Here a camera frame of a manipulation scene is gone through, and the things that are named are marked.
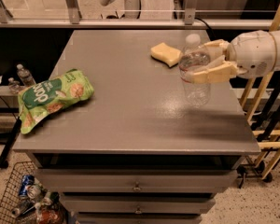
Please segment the wire basket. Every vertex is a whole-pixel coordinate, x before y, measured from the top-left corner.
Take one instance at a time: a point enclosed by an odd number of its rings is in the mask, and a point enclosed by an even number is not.
[[[0,202],[0,224],[17,223],[16,219],[11,216],[11,210],[19,202],[18,193],[21,187],[21,178],[24,175],[32,175],[35,169],[35,165],[30,161],[17,162],[14,165]]]

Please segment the clear water bottle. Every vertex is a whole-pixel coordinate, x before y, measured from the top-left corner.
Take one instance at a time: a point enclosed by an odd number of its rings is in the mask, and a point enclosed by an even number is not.
[[[35,84],[35,80],[33,76],[31,75],[31,72],[22,66],[22,64],[17,65],[18,71],[17,74],[19,78],[21,79],[21,82],[24,84],[24,86],[29,87],[33,86]]]
[[[13,94],[18,94],[19,91],[21,90],[21,85],[20,82],[18,80],[15,80],[13,77],[8,79],[9,83],[9,90],[11,93]]]
[[[210,63],[210,54],[208,49],[201,45],[200,36],[197,34],[188,35],[186,38],[181,58],[179,60],[180,76],[185,89],[186,99],[189,104],[195,108],[206,105],[210,99],[210,84],[193,84],[185,79],[188,71],[194,71]]]

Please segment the green chip bag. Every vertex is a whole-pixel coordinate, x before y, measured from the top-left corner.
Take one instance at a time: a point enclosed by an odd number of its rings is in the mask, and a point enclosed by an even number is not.
[[[87,100],[93,93],[93,86],[76,69],[19,92],[21,133],[30,132],[46,116]]]

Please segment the table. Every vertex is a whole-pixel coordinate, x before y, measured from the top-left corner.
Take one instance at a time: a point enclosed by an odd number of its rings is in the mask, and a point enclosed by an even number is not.
[[[201,30],[74,31],[51,77],[78,68],[95,94],[20,134],[14,146],[80,223],[199,223],[259,146],[229,83],[186,101],[178,67],[150,57]]]

